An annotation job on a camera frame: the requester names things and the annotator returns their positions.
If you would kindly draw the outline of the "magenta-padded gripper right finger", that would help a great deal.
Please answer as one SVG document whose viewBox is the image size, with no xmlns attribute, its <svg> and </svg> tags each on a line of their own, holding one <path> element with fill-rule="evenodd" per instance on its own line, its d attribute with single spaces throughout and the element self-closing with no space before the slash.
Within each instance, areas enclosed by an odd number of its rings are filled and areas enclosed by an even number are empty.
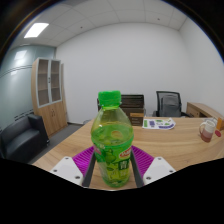
<svg viewBox="0 0 224 224">
<path fill-rule="evenodd" d="M 153 157 L 136 146 L 132 147 L 131 162 L 137 187 L 143 187 L 175 172 L 163 157 Z"/>
</svg>

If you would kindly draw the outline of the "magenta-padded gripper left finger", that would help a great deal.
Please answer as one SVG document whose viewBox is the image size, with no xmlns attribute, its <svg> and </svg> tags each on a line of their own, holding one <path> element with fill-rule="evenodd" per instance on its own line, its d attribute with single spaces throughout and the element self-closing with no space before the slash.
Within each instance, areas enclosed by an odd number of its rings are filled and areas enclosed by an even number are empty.
<svg viewBox="0 0 224 224">
<path fill-rule="evenodd" d="M 94 147 L 90 147 L 74 157 L 65 156 L 50 170 L 50 173 L 76 185 L 89 187 L 94 166 Z"/>
</svg>

